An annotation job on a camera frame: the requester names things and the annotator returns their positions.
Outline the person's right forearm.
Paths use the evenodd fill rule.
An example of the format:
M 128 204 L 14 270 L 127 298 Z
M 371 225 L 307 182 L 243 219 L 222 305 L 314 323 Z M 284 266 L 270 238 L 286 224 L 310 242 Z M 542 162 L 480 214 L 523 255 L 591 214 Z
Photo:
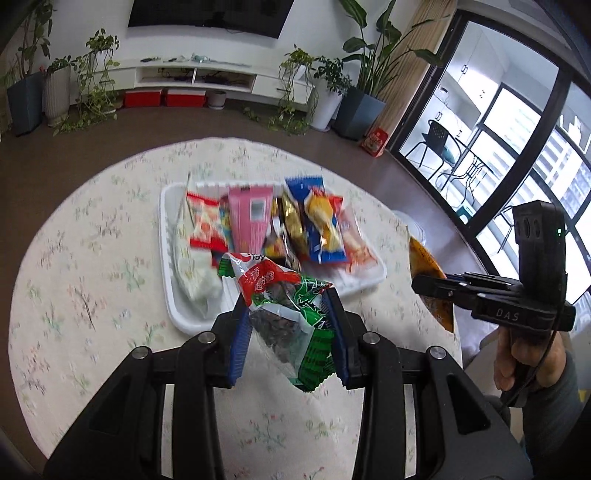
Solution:
M 590 404 L 580 401 L 571 354 L 554 385 L 528 394 L 523 429 L 535 479 L 590 477 Z

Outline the person's right hand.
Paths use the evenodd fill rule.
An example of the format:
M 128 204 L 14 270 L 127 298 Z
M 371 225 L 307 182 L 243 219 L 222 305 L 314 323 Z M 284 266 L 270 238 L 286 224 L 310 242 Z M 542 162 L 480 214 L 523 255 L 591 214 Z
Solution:
M 561 378 L 566 367 L 563 339 L 556 335 L 550 347 L 528 343 L 513 336 L 505 327 L 497 329 L 497 353 L 494 362 L 494 383 L 503 392 L 513 388 L 518 364 L 539 367 L 536 381 L 541 387 L 551 387 Z

